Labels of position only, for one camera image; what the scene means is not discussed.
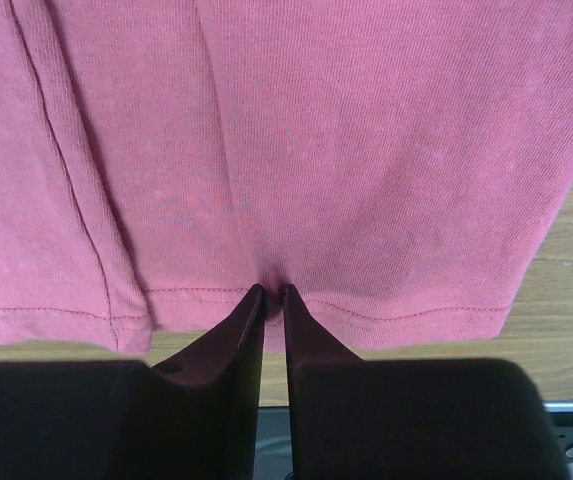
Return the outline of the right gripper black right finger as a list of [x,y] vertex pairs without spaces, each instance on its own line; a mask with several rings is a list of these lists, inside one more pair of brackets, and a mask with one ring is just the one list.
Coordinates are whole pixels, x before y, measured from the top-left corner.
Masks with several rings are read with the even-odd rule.
[[283,294],[297,479],[566,479],[526,373],[497,358],[367,361]]

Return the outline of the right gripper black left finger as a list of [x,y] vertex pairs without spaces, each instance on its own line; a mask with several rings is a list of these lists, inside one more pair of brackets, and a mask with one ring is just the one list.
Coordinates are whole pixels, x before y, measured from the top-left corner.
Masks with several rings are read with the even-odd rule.
[[155,366],[0,362],[0,479],[248,479],[265,293]]

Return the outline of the pink t-shirt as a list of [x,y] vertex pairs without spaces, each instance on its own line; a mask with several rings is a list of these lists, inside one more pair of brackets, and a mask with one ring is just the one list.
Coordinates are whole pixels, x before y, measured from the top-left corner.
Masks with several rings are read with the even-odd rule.
[[573,1],[0,1],[0,344],[491,338],[572,184]]

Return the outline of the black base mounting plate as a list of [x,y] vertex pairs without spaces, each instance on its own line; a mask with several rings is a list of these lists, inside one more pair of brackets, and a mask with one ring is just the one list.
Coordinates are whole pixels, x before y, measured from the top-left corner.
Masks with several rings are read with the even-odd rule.
[[[573,401],[545,404],[559,447],[573,478]],[[259,409],[253,477],[292,479],[289,409],[286,406]]]

